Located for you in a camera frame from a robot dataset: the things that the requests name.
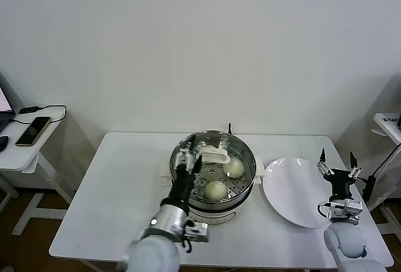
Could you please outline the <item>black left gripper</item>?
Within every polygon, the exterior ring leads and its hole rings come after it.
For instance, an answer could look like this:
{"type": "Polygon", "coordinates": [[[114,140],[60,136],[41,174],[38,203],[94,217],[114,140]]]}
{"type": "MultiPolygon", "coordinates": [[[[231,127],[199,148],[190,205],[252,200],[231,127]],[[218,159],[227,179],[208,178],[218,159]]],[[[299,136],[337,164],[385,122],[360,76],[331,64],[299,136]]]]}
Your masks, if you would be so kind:
{"type": "Polygon", "coordinates": [[[196,174],[202,167],[202,155],[196,158],[195,134],[183,139],[174,151],[174,167],[176,167],[177,178],[173,181],[169,195],[164,198],[160,206],[171,205],[178,207],[184,212],[189,212],[190,193],[194,188],[196,174]]]}

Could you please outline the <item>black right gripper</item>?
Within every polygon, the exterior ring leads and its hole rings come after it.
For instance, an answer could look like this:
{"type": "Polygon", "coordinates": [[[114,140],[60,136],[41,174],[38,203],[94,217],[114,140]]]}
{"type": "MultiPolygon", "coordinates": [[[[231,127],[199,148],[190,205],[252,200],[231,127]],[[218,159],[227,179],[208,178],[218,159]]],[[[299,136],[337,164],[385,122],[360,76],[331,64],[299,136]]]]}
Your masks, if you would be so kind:
{"type": "Polygon", "coordinates": [[[359,167],[353,152],[350,152],[350,165],[352,169],[350,173],[347,170],[330,169],[326,164],[325,149],[322,149],[316,167],[322,174],[324,180],[331,184],[331,196],[329,200],[353,200],[350,186],[356,182],[356,179],[363,170],[362,167],[359,167]]]}

